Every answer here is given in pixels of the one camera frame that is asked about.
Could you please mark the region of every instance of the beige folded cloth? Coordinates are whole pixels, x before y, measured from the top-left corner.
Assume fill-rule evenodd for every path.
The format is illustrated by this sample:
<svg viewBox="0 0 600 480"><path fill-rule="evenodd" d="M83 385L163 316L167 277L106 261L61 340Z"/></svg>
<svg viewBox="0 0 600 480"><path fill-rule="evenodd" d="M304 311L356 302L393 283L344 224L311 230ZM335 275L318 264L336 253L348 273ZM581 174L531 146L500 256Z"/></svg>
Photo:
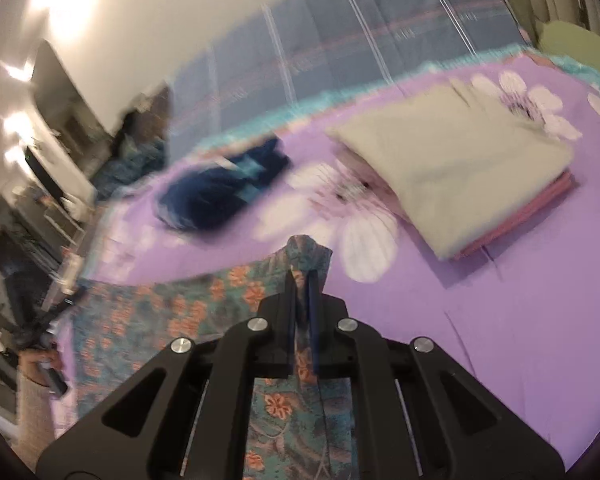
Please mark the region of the beige folded cloth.
<svg viewBox="0 0 600 480"><path fill-rule="evenodd" d="M451 79L334 127L394 190L444 260L555 180L573 150L498 100Z"/></svg>

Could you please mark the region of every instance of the person's hand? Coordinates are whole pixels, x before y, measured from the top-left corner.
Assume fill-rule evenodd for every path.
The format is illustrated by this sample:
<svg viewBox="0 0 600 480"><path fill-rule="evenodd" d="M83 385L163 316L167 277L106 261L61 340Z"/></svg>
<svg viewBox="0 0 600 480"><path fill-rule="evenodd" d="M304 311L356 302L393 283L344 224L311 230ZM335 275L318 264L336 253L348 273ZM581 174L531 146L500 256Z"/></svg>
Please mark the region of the person's hand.
<svg viewBox="0 0 600 480"><path fill-rule="evenodd" d="M27 379L40 386L48 386L44 375L40 372L38 363L49 361L49 364L55 370L62 371L62 359L58 350L23 350L19 354L20 373Z"/></svg>

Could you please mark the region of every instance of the person's arm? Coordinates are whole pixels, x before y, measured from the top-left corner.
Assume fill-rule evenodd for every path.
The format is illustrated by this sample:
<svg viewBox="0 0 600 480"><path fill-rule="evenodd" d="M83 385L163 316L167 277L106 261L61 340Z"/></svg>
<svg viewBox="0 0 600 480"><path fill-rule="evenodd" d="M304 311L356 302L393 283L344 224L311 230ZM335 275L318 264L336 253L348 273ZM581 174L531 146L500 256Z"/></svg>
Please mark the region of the person's arm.
<svg viewBox="0 0 600 480"><path fill-rule="evenodd" d="M49 360L52 368L62 369L55 350L25 350L18 367L18 441L13 450L32 471L55 439L49 389L37 366L44 360Z"/></svg>

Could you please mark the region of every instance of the white stripe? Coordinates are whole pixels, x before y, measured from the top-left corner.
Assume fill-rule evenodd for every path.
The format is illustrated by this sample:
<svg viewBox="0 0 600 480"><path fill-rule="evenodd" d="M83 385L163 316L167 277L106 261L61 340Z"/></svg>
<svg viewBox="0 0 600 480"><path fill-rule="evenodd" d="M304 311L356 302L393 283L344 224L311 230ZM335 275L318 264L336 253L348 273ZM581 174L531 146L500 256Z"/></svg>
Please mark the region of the white stripe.
<svg viewBox="0 0 600 480"><path fill-rule="evenodd" d="M280 76L282 77L282 84L285 87L286 102L289 104L295 104L298 102L296 99L296 90L294 89L293 82L291 81L291 74L289 68L286 65L285 53L282 50L282 42L280 41L280 35L278 34L278 28L276 22L273 20L273 14L268 5L262 5L262 12L264 19L267 22L267 28L269 29L269 35L273 46L276 49L276 56L278 56L278 65L280 66Z"/></svg>
<svg viewBox="0 0 600 480"><path fill-rule="evenodd" d="M444 9L446 10L446 13L449 16L449 19L454 24L454 27L458 31L458 34L460 35L460 38L462 39L462 42L464 43L464 45L467 47L469 52L471 52L472 54L476 54L476 51L471 42L471 39L469 39L469 36L465 33L464 28L462 28L462 24L458 20L458 17L456 16L456 13L452 9L451 5L449 5L447 0L439 0L439 1L440 1L440 4L442 4Z"/></svg>
<svg viewBox="0 0 600 480"><path fill-rule="evenodd" d="M212 113L213 129L217 134L220 133L220 91L218 89L218 68L216 67L216 55L214 48L208 46L206 48L206 65L209 70L209 81L211 83L211 93L216 102Z"/></svg>
<svg viewBox="0 0 600 480"><path fill-rule="evenodd" d="M378 68L380 69L382 78L384 78L384 80L387 83L394 84L394 80L391 77L391 73L389 72L389 69L388 69L386 63L384 62L384 58L382 58L380 49L378 48L378 44L376 43L376 40L374 39L373 35L371 34L371 30L369 29L369 26L366 24L365 17L362 15L362 12L360 11L358 4L356 3L355 0L348 0L348 1L349 1L349 4L351 5L351 8L353 9L353 13L356 15L356 18L358 19L358 23L360 24L360 27L362 28L362 32L364 32L364 34L365 34L366 40L369 44L369 48L371 49L371 53L376 58L376 63L378 64Z"/></svg>

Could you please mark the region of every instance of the sleeve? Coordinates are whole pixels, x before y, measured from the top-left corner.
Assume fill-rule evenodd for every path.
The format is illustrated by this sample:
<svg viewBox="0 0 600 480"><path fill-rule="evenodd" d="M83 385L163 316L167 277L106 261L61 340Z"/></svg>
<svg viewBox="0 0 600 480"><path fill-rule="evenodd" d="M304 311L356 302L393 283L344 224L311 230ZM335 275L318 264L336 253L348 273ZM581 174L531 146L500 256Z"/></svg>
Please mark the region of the sleeve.
<svg viewBox="0 0 600 480"><path fill-rule="evenodd" d="M14 452L32 470L55 439L49 390L18 374L18 441Z"/></svg>

